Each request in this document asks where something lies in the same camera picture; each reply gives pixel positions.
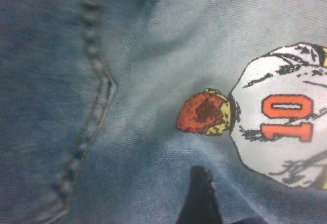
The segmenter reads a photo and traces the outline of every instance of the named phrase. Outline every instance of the orange number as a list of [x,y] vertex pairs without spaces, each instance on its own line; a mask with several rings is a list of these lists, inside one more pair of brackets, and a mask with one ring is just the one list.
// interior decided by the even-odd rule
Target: orange number
[[[312,100],[304,95],[270,95],[262,102],[262,112],[268,118],[304,118],[312,111]],[[299,108],[277,108],[277,105],[297,105]]]
[[[305,118],[310,115],[313,102],[304,95],[270,95],[262,102],[262,113],[268,118]],[[300,123],[300,125],[261,124],[261,133],[269,140],[276,135],[299,137],[302,142],[311,140],[313,125]]]
[[277,124],[261,124],[261,132],[269,140],[273,140],[276,135],[299,137],[302,142],[311,140],[312,124],[300,123],[300,125],[277,125]]

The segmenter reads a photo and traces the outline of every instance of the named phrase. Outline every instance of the blue denim fabric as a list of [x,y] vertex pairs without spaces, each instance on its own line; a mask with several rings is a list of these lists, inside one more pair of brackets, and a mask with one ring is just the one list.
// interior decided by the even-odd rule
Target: blue denim fabric
[[185,99],[228,94],[256,57],[327,46],[327,0],[92,1],[94,61],[84,1],[0,0],[0,223],[175,223],[193,165],[224,223],[327,223],[326,192],[250,172],[228,134],[176,128]]

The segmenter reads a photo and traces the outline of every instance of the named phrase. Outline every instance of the cartoon head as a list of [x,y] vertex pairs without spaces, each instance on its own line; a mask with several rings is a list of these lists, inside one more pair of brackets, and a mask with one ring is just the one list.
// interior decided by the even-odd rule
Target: cartoon head
[[177,128],[192,133],[220,135],[229,129],[230,102],[219,91],[206,89],[188,98],[179,110]]
[[327,48],[298,43],[253,60],[228,94],[206,89],[182,105],[177,128],[229,130],[241,163],[291,188],[327,190]]

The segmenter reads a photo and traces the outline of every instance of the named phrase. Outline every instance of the printed graphic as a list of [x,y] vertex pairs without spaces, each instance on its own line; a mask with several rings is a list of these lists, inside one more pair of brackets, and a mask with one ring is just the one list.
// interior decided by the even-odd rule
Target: printed graphic
[[228,97],[207,88],[182,105],[177,128],[229,131],[241,162],[288,187],[327,190],[327,48],[307,43],[253,60]]

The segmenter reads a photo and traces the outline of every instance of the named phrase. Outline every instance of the red hair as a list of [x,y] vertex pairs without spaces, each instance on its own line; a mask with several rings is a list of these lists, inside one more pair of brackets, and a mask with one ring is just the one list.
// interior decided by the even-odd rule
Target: red hair
[[220,110],[224,100],[210,93],[189,97],[179,110],[177,128],[185,132],[207,133],[209,128],[223,123]]

